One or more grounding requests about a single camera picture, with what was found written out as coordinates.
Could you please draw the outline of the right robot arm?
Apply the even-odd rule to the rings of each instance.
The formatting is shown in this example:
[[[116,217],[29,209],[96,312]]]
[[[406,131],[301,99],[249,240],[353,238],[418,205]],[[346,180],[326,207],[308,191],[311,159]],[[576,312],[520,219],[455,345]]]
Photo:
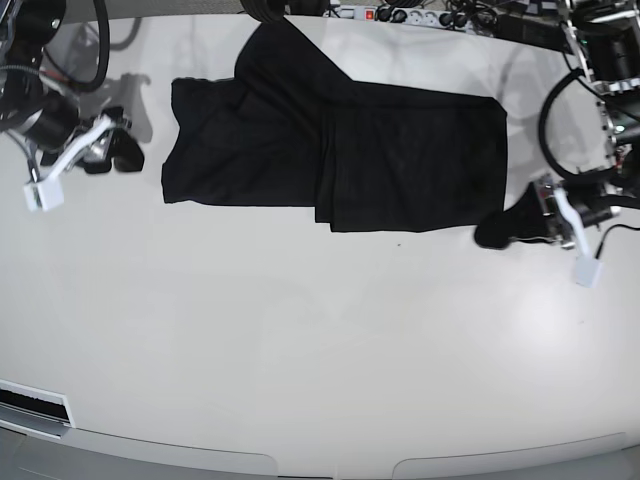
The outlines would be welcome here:
[[[144,154],[124,109],[108,107],[94,117],[80,112],[79,96],[97,91],[107,76],[110,27],[104,1],[93,3],[98,26],[94,77],[79,80],[42,66],[66,6],[65,1],[1,3],[1,132],[25,153],[34,183],[41,180],[40,166],[64,171],[79,166],[88,175],[140,172]]]

